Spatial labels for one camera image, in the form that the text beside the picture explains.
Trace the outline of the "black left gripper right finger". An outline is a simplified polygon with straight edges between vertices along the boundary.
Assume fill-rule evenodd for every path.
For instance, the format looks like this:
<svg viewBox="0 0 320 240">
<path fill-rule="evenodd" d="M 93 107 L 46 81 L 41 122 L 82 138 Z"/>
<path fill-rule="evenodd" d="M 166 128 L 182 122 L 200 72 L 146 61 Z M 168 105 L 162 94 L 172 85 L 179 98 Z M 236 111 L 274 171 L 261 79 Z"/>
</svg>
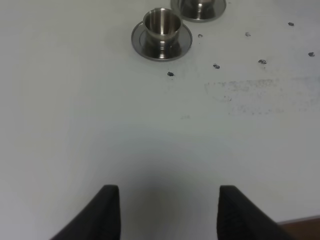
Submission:
<svg viewBox="0 0 320 240">
<path fill-rule="evenodd" d="M 219 187 L 216 232 L 219 240 L 292 240 L 236 186 Z"/>
</svg>

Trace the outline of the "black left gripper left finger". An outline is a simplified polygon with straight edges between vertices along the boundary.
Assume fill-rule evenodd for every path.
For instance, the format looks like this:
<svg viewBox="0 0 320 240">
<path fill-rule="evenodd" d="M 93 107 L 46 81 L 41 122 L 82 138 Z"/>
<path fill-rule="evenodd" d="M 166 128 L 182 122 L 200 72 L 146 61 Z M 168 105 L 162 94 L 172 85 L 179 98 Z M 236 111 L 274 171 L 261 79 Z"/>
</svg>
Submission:
<svg viewBox="0 0 320 240">
<path fill-rule="evenodd" d="M 120 191 L 104 185 L 85 208 L 53 240 L 119 240 L 121 238 Z"/>
</svg>

